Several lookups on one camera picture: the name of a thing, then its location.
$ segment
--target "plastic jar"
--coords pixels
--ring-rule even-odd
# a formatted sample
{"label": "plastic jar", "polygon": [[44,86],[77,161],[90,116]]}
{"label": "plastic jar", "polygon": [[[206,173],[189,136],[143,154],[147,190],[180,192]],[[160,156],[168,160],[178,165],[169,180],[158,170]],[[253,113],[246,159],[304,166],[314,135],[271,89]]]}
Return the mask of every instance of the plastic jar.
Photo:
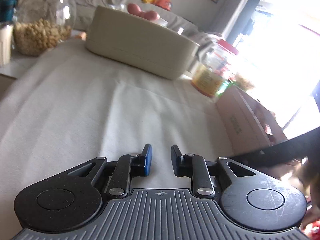
{"label": "plastic jar", "polygon": [[202,94],[214,97],[230,76],[230,66],[238,50],[224,40],[220,40],[212,52],[207,53],[199,64],[191,84]]}
{"label": "plastic jar", "polygon": [[39,56],[71,35],[75,0],[25,0],[14,16],[13,37],[22,54]]}

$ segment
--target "white cup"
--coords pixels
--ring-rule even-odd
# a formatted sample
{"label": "white cup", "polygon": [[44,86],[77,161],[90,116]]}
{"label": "white cup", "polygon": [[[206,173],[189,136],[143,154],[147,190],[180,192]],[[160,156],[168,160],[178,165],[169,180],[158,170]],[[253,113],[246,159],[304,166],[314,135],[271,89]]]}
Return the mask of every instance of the white cup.
{"label": "white cup", "polygon": [[0,66],[10,62],[12,30],[12,22],[0,23]]}

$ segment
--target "beige plastic container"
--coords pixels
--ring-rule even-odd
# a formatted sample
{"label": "beige plastic container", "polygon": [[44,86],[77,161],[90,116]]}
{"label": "beige plastic container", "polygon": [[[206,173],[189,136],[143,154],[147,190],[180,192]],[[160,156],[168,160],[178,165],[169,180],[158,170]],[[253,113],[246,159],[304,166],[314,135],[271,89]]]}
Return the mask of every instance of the beige plastic container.
{"label": "beige plastic container", "polygon": [[176,79],[190,66],[198,44],[143,18],[98,6],[86,47],[98,55]]}

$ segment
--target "crosshair marking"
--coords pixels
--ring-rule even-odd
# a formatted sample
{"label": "crosshair marking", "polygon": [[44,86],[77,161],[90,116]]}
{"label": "crosshair marking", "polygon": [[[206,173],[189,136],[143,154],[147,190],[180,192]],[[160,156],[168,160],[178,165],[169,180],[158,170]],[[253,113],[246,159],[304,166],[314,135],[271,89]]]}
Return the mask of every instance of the crosshair marking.
{"label": "crosshair marking", "polygon": [[163,192],[163,191],[159,191],[159,192],[157,192],[157,194],[158,194],[159,196],[163,196],[163,195],[166,194],[166,193]]}

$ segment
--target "white tablecloth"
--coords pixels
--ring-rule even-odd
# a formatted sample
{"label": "white tablecloth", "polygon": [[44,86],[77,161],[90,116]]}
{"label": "white tablecloth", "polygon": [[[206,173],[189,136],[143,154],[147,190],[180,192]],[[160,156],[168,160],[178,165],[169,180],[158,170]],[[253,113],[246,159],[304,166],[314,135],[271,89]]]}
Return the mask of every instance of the white tablecloth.
{"label": "white tablecloth", "polygon": [[0,102],[0,239],[21,229],[13,201],[23,188],[97,156],[140,153],[146,143],[151,174],[135,178],[136,187],[190,187],[173,174],[172,144],[210,161],[232,155],[214,103],[190,80],[97,56],[79,40],[42,55]]}

